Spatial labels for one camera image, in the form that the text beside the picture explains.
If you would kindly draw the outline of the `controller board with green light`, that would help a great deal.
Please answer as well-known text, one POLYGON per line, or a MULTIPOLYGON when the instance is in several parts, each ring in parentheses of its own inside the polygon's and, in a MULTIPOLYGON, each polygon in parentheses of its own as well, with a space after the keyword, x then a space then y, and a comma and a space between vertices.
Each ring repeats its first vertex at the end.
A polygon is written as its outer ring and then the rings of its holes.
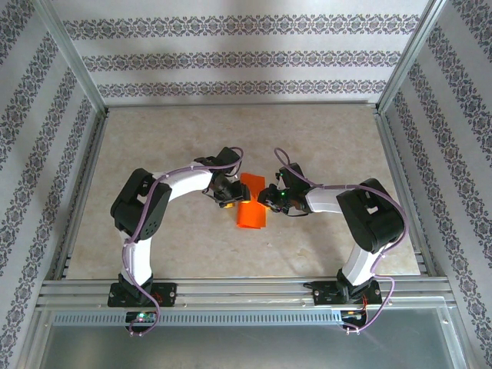
POLYGON ((125 322, 127 324, 153 324, 157 318, 155 311, 130 311, 125 316, 125 322))

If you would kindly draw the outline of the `aluminium frame post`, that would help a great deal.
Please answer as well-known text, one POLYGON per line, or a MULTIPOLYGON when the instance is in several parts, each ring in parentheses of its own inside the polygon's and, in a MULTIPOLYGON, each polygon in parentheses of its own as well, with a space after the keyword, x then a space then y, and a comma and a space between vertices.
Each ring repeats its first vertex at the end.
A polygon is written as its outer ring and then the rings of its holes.
POLYGON ((75 74, 76 79, 92 106, 97 112, 102 112, 106 115, 108 110, 107 105, 104 103, 96 84, 92 81, 82 57, 74 46, 51 0, 31 0, 31 3, 55 40, 65 61, 75 74))
POLYGON ((401 58, 397 62, 396 68, 392 72, 384 91, 377 104, 376 112, 382 115, 391 104, 398 89, 403 84, 404 79, 417 56, 420 54, 424 43, 431 30, 439 20, 440 14, 450 0, 428 0, 427 5, 421 15, 417 27, 409 38, 401 58))

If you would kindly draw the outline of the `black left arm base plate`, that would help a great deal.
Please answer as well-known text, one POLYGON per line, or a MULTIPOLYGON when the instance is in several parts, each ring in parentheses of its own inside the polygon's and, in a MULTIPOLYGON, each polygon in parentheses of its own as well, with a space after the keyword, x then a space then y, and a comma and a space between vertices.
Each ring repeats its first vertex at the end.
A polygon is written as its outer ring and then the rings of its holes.
MULTIPOLYGON (((153 283, 146 285, 145 291, 160 308, 172 308, 177 296, 177 285, 174 283, 153 283)), ((155 306, 150 297, 143 294, 134 285, 124 286, 120 283, 111 285, 107 305, 110 308, 151 308, 155 306)))

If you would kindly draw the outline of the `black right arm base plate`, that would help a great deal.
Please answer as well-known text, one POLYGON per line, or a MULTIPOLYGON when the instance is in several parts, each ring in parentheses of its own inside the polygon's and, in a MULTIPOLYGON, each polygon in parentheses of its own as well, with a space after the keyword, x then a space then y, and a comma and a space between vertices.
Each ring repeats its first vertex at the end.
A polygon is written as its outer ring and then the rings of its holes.
POLYGON ((382 303, 380 286, 375 280, 357 287, 343 285, 340 281, 313 281, 311 289, 316 306, 382 303))

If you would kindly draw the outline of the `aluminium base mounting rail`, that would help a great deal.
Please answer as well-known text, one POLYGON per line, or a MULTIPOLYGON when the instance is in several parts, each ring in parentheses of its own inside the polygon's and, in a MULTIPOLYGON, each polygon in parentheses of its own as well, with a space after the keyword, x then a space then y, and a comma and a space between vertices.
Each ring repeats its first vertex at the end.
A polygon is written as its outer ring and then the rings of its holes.
MULTIPOLYGON (((435 308, 457 305, 446 277, 396 276, 390 308, 435 308)), ((315 309, 304 278, 178 278, 176 310, 315 309)), ((107 310, 111 280, 45 281, 35 309, 107 310)))

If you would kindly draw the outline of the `aluminium side rail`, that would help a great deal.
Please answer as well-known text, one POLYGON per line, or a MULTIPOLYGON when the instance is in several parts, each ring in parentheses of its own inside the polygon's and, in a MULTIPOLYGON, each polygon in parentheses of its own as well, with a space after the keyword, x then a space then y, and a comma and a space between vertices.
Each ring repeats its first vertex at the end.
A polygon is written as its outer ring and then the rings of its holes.
POLYGON ((417 215, 417 209, 405 176, 404 166, 402 165, 397 146, 394 143, 390 126, 386 118, 377 109, 374 109, 374 120, 381 138, 398 200, 407 215, 409 238, 417 258, 419 270, 421 274, 427 277, 440 277, 441 272, 436 268, 431 250, 428 247, 427 239, 417 215))
POLYGON ((46 280, 59 281, 66 275, 67 264, 70 263, 71 255, 75 247, 81 219, 88 198, 91 180, 94 175, 98 155, 108 120, 109 110, 97 113, 91 134, 85 145, 84 156, 81 161, 78 177, 73 188, 68 215, 61 240, 55 249, 52 264, 46 275, 46 280))

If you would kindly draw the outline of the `grey metal sheet panel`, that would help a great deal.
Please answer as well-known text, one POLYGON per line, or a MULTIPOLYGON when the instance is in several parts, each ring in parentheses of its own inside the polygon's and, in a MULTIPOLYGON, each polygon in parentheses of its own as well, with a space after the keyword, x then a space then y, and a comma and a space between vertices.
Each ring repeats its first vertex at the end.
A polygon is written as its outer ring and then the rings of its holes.
POLYGON ((120 325, 57 316, 41 369, 470 369, 437 310, 384 312, 360 334, 328 324, 164 326, 136 338, 120 325))

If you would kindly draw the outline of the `aluminium rail along patterned wall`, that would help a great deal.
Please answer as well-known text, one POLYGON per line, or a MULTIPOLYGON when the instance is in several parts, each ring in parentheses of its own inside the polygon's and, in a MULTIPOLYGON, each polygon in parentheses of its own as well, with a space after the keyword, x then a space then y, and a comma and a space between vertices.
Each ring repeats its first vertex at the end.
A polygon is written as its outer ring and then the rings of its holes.
POLYGON ((108 105, 106 108, 111 109, 169 109, 169 108, 250 108, 250 107, 267 107, 267 106, 354 106, 368 107, 373 110, 378 109, 378 103, 370 103, 363 100, 340 100, 340 101, 269 101, 269 102, 244 102, 244 103, 202 103, 202 104, 167 104, 167 105, 108 105))

